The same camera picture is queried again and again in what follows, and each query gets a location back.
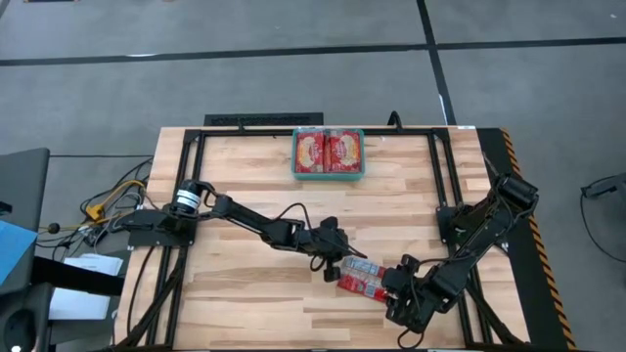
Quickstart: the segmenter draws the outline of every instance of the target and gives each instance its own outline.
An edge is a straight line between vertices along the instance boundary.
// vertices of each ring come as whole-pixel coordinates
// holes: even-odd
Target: wooden table
[[[161,129],[148,187],[158,206],[171,200],[184,131]],[[450,136],[463,197],[476,202],[489,190],[476,131],[451,128]],[[438,148],[448,199],[453,199],[443,148]],[[208,138],[201,180],[268,217],[297,201],[306,204],[314,226],[334,215],[350,243],[383,266],[395,266],[403,253],[419,259],[447,256],[434,216],[438,201],[426,137],[366,137],[365,152],[367,174],[359,182],[301,182],[291,176],[289,137]],[[297,209],[289,213],[302,216]],[[140,283],[133,325],[153,299],[160,252],[153,253]],[[146,253],[135,249],[130,259],[115,322],[117,341],[126,336],[129,300]],[[174,348],[396,348],[403,328],[384,318],[384,304],[324,283],[321,272],[309,271],[309,260],[271,249],[226,221],[201,223],[189,253]],[[492,249],[478,267],[487,301],[514,334],[527,340],[509,259]],[[166,302],[157,342],[164,339],[168,307]],[[470,298],[469,310],[475,311]],[[474,315],[472,327],[479,341]],[[412,344],[416,338],[409,334],[403,341]],[[457,308],[435,314],[421,347],[460,346]]]

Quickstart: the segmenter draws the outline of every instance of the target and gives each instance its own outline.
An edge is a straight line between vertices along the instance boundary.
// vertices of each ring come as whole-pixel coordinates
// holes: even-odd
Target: food package
[[[295,172],[324,172],[324,132],[299,132],[296,134]]]
[[[358,132],[327,132],[324,172],[361,172],[361,138]]]
[[[367,260],[356,257],[347,257],[341,263],[341,279],[337,286],[351,292],[362,294],[379,302],[386,300],[381,279],[384,269]]]

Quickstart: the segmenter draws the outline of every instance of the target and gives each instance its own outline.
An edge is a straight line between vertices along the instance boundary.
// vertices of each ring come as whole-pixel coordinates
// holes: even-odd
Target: white paper
[[[123,261],[98,254],[67,258],[64,263],[108,275],[117,275]],[[56,288],[50,303],[50,320],[103,320],[110,297],[65,288]]]

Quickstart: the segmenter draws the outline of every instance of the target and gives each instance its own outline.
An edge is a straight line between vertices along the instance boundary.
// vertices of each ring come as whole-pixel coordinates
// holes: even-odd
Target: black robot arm
[[[457,208],[442,229],[465,239],[453,256],[420,262],[404,254],[396,268],[385,271],[382,285],[389,294],[387,319],[423,333],[435,312],[446,313],[457,303],[470,270],[519,219],[530,215],[537,200],[535,187],[513,175],[501,175],[484,200]],[[420,265],[432,261],[439,264],[424,277],[415,277]]]
[[[202,194],[203,202],[210,210],[200,213]],[[214,197],[213,205],[207,203],[211,196]],[[306,222],[282,217],[294,206],[302,207]],[[227,220],[256,233],[262,241],[274,249],[295,251],[313,257],[311,270],[318,271],[326,266],[324,269],[326,282],[339,280],[340,271],[334,264],[343,257],[348,255],[366,257],[348,244],[347,234],[338,226],[335,217],[324,219],[317,228],[311,227],[306,207],[301,203],[291,205],[283,214],[270,219],[237,203],[229,196],[217,193],[209,183],[185,180],[181,183],[174,201],[163,211],[165,214],[161,216],[162,220],[153,230],[175,234],[198,221]],[[320,263],[313,267],[315,259],[319,259]]]

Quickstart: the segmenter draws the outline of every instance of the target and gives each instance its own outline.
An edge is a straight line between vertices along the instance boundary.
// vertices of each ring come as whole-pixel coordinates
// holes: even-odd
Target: plastic container
[[[359,139],[361,144],[361,171],[360,172],[334,172],[334,173],[305,173],[295,172],[296,161],[296,136],[300,132],[316,132],[316,131],[353,131],[359,133]],[[316,127],[298,127],[293,129],[291,136],[291,173],[296,180],[303,181],[359,181],[365,175],[365,135],[363,130],[357,128],[316,128]]]

